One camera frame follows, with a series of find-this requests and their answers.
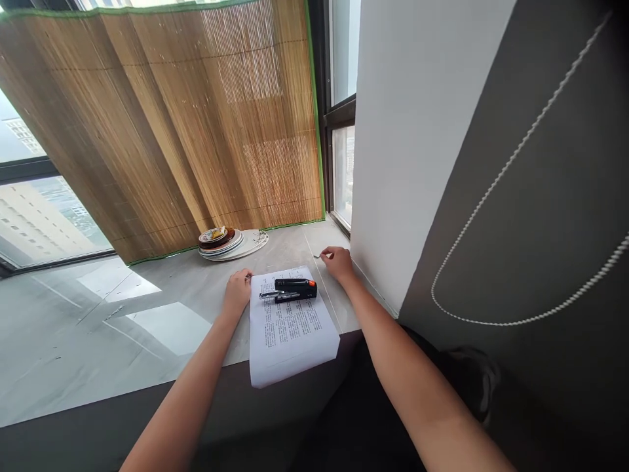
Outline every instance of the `person's left hand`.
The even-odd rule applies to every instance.
[[[252,275],[249,269],[243,269],[229,278],[225,289],[223,313],[240,318],[251,296]]]

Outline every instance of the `white bead chain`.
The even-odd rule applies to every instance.
[[[516,160],[518,154],[520,154],[520,151],[522,150],[524,145],[527,143],[527,141],[531,138],[531,135],[534,133],[535,129],[537,129],[537,127],[539,126],[539,123],[542,121],[542,119],[544,118],[544,116],[546,115],[548,110],[550,110],[550,107],[555,102],[555,100],[557,100],[557,97],[563,91],[563,88],[568,83],[570,78],[574,75],[575,71],[577,70],[577,67],[583,61],[583,58],[588,53],[588,51],[592,47],[592,44],[594,44],[594,41],[596,41],[596,38],[598,37],[599,33],[603,30],[603,28],[605,27],[605,25],[607,24],[607,22],[609,21],[610,18],[611,18],[611,11],[608,12],[605,15],[605,18],[603,18],[603,21],[601,21],[601,24],[596,27],[596,29],[594,30],[594,34],[592,34],[591,38],[589,38],[588,42],[585,44],[585,47],[579,53],[579,56],[577,57],[577,59],[572,63],[572,66],[570,67],[570,70],[565,74],[565,77],[559,83],[559,86],[557,87],[557,90],[555,90],[555,92],[552,94],[552,97],[550,97],[549,101],[546,103],[546,106],[542,109],[541,113],[538,115],[537,119],[532,124],[531,128],[527,131],[527,133],[524,136],[524,138],[522,138],[522,141],[520,142],[520,144],[518,144],[518,147],[516,148],[516,150],[513,152],[511,157],[509,157],[509,160],[506,162],[505,166],[502,168],[502,170],[498,174],[498,177],[496,177],[496,179],[490,185],[489,189],[487,189],[487,191],[485,192],[485,195],[483,195],[483,197],[480,199],[480,202],[478,202],[478,205],[476,205],[476,208],[474,209],[474,211],[470,215],[470,218],[467,220],[467,223],[465,224],[465,226],[463,226],[463,229],[461,230],[461,233],[459,234],[459,237],[456,239],[456,241],[454,242],[454,244],[450,248],[450,251],[448,251],[448,254],[446,255],[446,258],[444,259],[443,263],[441,264],[441,267],[439,267],[439,270],[437,271],[437,274],[434,276],[434,281],[432,282],[432,288],[430,289],[430,293],[432,295],[432,300],[441,309],[441,311],[443,311],[444,313],[447,313],[451,317],[454,317],[454,318],[456,318],[458,320],[461,320],[461,321],[467,321],[468,323],[476,323],[477,325],[518,326],[518,325],[524,325],[525,323],[530,323],[532,321],[540,320],[540,319],[545,318],[547,316],[551,316],[552,314],[557,313],[558,311],[561,311],[564,308],[566,308],[567,306],[573,304],[585,292],[590,290],[594,286],[594,284],[596,284],[599,280],[601,280],[605,276],[605,274],[607,274],[609,272],[609,270],[618,261],[618,259],[622,255],[622,253],[627,249],[627,246],[629,246],[629,232],[628,232],[626,234],[626,236],[624,237],[624,239],[622,240],[622,242],[618,245],[618,247],[616,248],[614,253],[607,259],[607,261],[605,262],[603,267],[601,267],[601,269],[596,273],[596,275],[593,276],[587,282],[585,282],[581,286],[581,288],[578,289],[573,295],[568,297],[568,299],[566,299],[566,301],[564,301],[560,305],[557,305],[553,309],[545,311],[541,315],[537,315],[537,316],[534,316],[534,317],[531,317],[531,318],[527,318],[527,319],[523,319],[523,320],[520,320],[520,321],[513,321],[511,323],[490,323],[490,322],[487,322],[487,321],[476,321],[476,320],[472,320],[472,319],[462,318],[460,316],[456,316],[456,315],[450,313],[448,310],[443,308],[441,306],[441,304],[439,302],[437,302],[437,299],[436,299],[436,297],[434,295],[434,288],[437,285],[437,280],[439,280],[439,276],[441,275],[441,272],[444,270],[444,267],[448,263],[448,260],[450,259],[450,256],[452,255],[454,250],[457,248],[457,245],[461,242],[461,239],[463,238],[463,235],[465,234],[467,229],[470,227],[470,224],[472,223],[472,221],[474,221],[474,217],[476,216],[476,214],[478,213],[480,208],[483,206],[483,204],[487,200],[487,197],[489,197],[489,194],[494,190],[494,188],[496,187],[498,182],[500,182],[500,179],[505,175],[505,173],[507,172],[507,170],[509,169],[509,167],[511,166],[513,161]]]

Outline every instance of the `glass pane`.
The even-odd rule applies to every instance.
[[[111,249],[63,177],[0,186],[0,257],[24,267]]]
[[[0,121],[0,163],[46,155],[2,90]]]
[[[161,5],[172,5],[173,3],[185,3],[189,0],[78,0],[78,4],[83,10],[95,8],[123,8],[123,7],[159,7]],[[197,3],[218,3],[224,0],[197,0]]]
[[[354,127],[332,131],[334,160],[334,211],[348,226],[352,225],[352,192],[354,189]]]
[[[332,106],[356,93],[360,0],[330,2]]]

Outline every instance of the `window frame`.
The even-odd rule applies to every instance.
[[[80,10],[74,0],[0,0],[3,10],[40,8],[45,10]],[[48,177],[57,177],[61,174],[54,166],[50,157],[30,157],[0,163],[0,186],[16,184],[18,182],[28,182]],[[59,259],[41,264],[18,267],[0,257],[0,279],[19,275],[22,273],[49,269],[51,267],[65,266],[75,262],[84,262],[106,256],[114,256],[115,250],[107,249],[103,251],[91,252],[80,256]]]
[[[356,124],[356,94],[332,106],[332,54],[330,52],[330,1],[308,0],[310,29],[313,42],[314,82],[317,95],[317,114],[323,188],[326,212],[348,237],[351,226],[335,210],[334,205],[334,156],[332,131]]]

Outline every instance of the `hand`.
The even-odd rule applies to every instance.
[[[240,318],[251,296],[251,276],[249,269],[243,269],[233,274],[225,288],[223,313]]]
[[[328,246],[321,251],[320,257],[323,259],[332,277],[341,285],[356,278],[349,250],[337,246]]]

